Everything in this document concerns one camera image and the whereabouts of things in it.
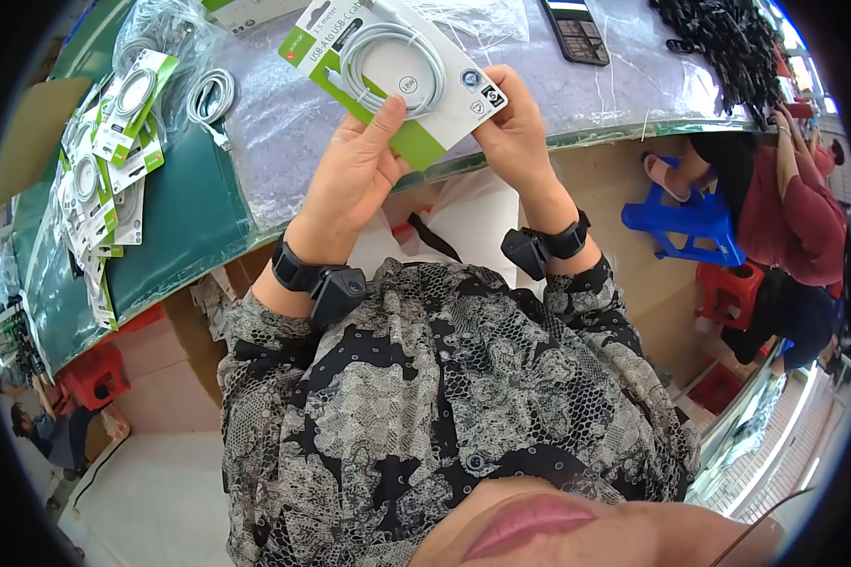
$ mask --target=usb-a to usb-c cable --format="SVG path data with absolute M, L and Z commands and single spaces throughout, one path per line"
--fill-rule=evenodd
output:
M 378 112 L 381 105 L 385 103 L 385 99 L 364 85 L 362 62 L 378 42 L 401 41 L 420 52 L 434 78 L 430 92 L 419 103 L 408 104 L 407 120 L 422 118 L 433 112 L 438 102 L 444 97 L 444 87 L 447 83 L 447 74 L 438 51 L 429 40 L 388 5 L 388 0 L 359 0 L 359 4 L 384 21 L 363 26 L 352 33 L 341 50 L 340 71 L 325 68 L 325 75 L 329 82 L 347 93 L 366 110 Z

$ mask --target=black strap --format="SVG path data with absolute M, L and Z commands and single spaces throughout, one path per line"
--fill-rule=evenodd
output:
M 460 256 L 457 254 L 457 251 L 453 246 L 444 241 L 443 238 L 432 232 L 428 226 L 423 222 L 422 219 L 419 218 L 415 212 L 410 213 L 410 218 L 407 219 L 407 222 L 410 223 L 414 229 L 417 230 L 419 234 L 420 241 L 427 246 L 432 247 L 433 249 L 438 250 L 443 255 L 448 256 L 449 258 L 453 258 L 463 264 L 463 260 L 460 259 Z

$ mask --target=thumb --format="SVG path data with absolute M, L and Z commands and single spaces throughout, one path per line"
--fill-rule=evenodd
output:
M 381 153 L 387 148 L 387 142 L 391 136 L 404 125 L 407 116 L 407 104 L 398 94 L 387 97 L 378 112 L 372 118 L 372 122 L 366 126 L 365 131 L 359 136 L 359 142 L 363 149 L 372 154 Z

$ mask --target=white cloth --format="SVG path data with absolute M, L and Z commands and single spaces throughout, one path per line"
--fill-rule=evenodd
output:
M 520 198 L 513 188 L 489 168 L 448 180 L 438 195 L 425 225 L 456 250 L 465 264 L 488 267 L 516 288 L 517 268 L 501 252 L 501 241 L 517 228 Z M 418 234 L 404 243 L 404 251 L 391 234 L 384 211 L 378 210 L 353 246 L 347 265 L 359 267 L 366 279 L 385 258 L 409 262 L 453 262 L 455 260 L 424 244 Z

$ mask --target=lips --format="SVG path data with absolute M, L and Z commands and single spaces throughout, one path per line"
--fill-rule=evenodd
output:
M 508 553 L 537 534 L 570 532 L 596 519 L 592 512 L 562 496 L 540 493 L 518 498 L 495 512 L 463 561 Z

